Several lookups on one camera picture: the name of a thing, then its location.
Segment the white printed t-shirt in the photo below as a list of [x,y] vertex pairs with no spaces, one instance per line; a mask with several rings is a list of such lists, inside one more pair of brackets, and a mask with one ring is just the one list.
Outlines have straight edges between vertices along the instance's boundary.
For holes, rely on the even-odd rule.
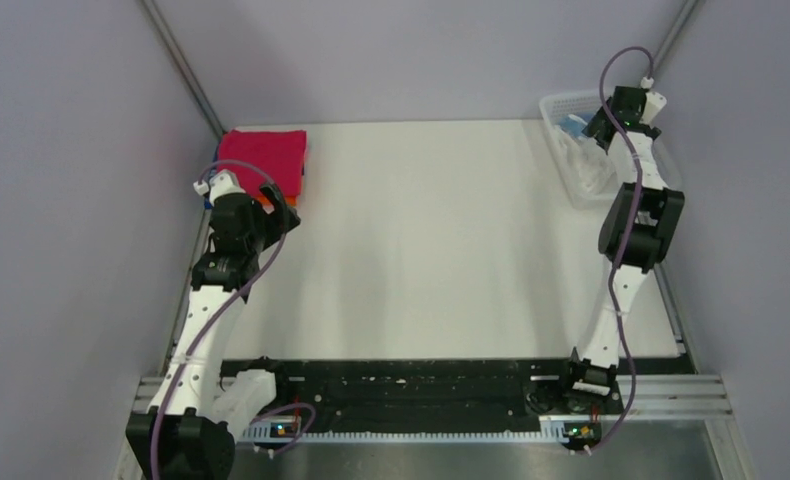
[[592,115],[566,115],[555,126],[561,151],[582,190],[600,194],[615,174],[615,167],[594,139],[582,134]]

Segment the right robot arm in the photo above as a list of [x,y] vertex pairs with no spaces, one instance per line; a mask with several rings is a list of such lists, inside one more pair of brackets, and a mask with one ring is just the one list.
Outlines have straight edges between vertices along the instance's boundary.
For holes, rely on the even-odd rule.
[[660,170],[654,118],[666,99],[649,84],[617,86],[583,130],[613,165],[614,200],[601,225],[597,249],[606,262],[593,317],[573,347],[557,385],[560,404],[583,412],[614,399],[622,359],[630,360],[626,327],[644,281],[666,257],[685,205],[682,191]]

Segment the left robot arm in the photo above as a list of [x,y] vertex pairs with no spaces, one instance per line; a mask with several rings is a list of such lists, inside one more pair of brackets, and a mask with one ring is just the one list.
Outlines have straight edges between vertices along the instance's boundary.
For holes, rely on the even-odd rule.
[[[274,263],[300,219],[273,183],[263,202],[239,187],[210,192],[210,234],[192,267],[188,310],[158,391],[130,415],[125,437],[147,479],[225,479],[235,448],[257,413],[279,413],[291,386],[253,369],[223,386],[226,347],[253,284]],[[274,254],[260,261],[265,250]]]

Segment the orange folded t-shirt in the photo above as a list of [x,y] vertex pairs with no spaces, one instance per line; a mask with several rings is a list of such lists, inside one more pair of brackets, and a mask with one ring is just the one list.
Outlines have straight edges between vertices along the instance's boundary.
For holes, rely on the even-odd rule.
[[[262,194],[256,195],[255,199],[265,206],[274,206],[274,203],[268,197]],[[298,205],[297,196],[287,196],[284,198],[284,201],[287,205],[290,205],[292,207],[296,207]]]

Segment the white plastic basket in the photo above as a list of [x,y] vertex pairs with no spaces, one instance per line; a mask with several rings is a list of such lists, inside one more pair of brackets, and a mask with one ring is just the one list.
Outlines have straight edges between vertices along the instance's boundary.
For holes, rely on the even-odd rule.
[[[601,106],[597,90],[549,95],[539,101],[552,158],[571,205],[579,210],[609,206],[620,184],[635,179],[629,152],[608,154],[584,134]],[[641,134],[626,129],[640,155],[644,176],[650,177],[656,168],[662,180],[658,186],[683,190],[679,170],[662,140],[642,139]]]

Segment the red folded t-shirt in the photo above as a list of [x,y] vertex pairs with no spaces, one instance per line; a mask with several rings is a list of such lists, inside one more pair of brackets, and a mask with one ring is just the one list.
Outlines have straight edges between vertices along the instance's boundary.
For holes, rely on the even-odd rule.
[[303,191],[307,132],[241,131],[226,133],[217,148],[218,160],[238,160],[268,174],[287,196]]

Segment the blue folded t-shirt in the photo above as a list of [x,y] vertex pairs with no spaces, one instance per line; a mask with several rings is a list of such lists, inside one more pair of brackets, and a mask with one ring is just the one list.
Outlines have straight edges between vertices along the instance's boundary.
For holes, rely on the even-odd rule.
[[[218,166],[217,166],[217,162],[218,162],[218,151],[215,151],[215,152],[214,152],[214,155],[213,155],[213,158],[212,158],[212,161],[211,161],[211,168],[210,168],[210,169],[208,170],[208,172],[207,172],[207,173],[205,173],[205,174],[202,176],[202,178],[201,178],[201,180],[202,180],[202,181],[203,181],[203,182],[204,182],[204,183],[205,183],[207,186],[209,185],[209,182],[210,182],[210,180],[211,180],[211,179],[212,179],[212,178],[213,178],[213,177],[214,177],[214,176],[217,174],[217,172],[219,171],[219,169],[218,169]],[[211,209],[212,209],[212,202],[210,201],[210,187],[209,187],[209,186],[207,187],[207,192],[206,192],[206,193],[204,193],[204,194],[202,195],[202,197],[203,197],[203,199],[204,199],[204,209],[205,209],[205,210],[211,210]]]

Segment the left controller board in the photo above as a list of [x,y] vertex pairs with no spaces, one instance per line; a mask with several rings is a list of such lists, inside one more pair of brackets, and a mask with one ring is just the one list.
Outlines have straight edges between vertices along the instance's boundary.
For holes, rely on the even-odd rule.
[[253,443],[288,443],[298,436],[303,425],[300,417],[278,415],[251,424],[244,438]]

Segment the controller board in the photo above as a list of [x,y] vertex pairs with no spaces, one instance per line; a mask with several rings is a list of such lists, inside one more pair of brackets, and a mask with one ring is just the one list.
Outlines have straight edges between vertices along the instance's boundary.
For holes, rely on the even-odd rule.
[[303,425],[300,417],[278,415],[251,424],[244,438],[253,443],[288,443],[298,436]]
[[603,428],[601,423],[591,421],[552,421],[548,431],[566,450],[585,452],[601,442]]

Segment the right controller board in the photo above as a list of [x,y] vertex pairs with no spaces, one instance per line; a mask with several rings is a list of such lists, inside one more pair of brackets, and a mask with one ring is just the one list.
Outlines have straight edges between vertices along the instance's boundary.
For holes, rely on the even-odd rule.
[[591,421],[552,421],[548,431],[566,450],[585,452],[601,442],[603,428],[601,423]]

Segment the right aluminium frame post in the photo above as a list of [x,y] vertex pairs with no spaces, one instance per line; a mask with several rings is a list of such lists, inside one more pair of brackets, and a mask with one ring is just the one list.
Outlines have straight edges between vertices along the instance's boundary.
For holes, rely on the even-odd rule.
[[691,22],[693,17],[700,11],[704,3],[704,0],[685,0],[681,3],[680,9],[672,20],[663,40],[653,55],[652,72],[654,75],[657,75],[657,73],[665,65],[671,51],[681,38],[683,31]]

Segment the aluminium frame post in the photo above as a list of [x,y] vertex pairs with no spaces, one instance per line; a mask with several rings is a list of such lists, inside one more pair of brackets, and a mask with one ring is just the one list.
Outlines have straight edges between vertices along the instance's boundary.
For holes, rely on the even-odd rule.
[[663,40],[653,55],[652,72],[654,75],[657,75],[657,73],[665,65],[671,51],[681,38],[683,31],[691,22],[693,17],[700,11],[704,3],[704,0],[685,0],[681,3],[680,9],[672,20]]
[[155,0],[138,0],[137,4],[142,9],[147,23],[157,36],[160,46],[168,55],[173,68],[177,72],[188,95],[194,102],[199,114],[206,122],[214,137],[220,140],[225,134],[226,129],[222,125],[222,122],[208,99],[194,69],[190,66],[184,50],[175,38],[173,30],[165,19],[159,3]]

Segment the left aluminium frame post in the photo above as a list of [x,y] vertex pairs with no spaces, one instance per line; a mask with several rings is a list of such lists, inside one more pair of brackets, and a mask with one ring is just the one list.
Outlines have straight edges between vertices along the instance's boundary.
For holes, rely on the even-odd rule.
[[226,129],[222,125],[222,122],[208,99],[194,69],[190,66],[184,50],[175,38],[173,30],[165,19],[159,3],[155,0],[138,0],[137,4],[142,9],[147,23],[157,36],[160,46],[168,55],[173,68],[177,72],[188,95],[194,102],[199,114],[206,122],[214,137],[220,140],[225,134]]

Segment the black mounting base rail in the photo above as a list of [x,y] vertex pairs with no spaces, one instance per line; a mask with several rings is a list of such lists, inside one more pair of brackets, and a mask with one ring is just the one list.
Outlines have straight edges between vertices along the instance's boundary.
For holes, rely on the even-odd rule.
[[298,402],[310,434],[535,432],[548,414],[601,419],[623,410],[567,389],[563,360],[226,360],[222,377],[252,369],[276,376],[271,408]]

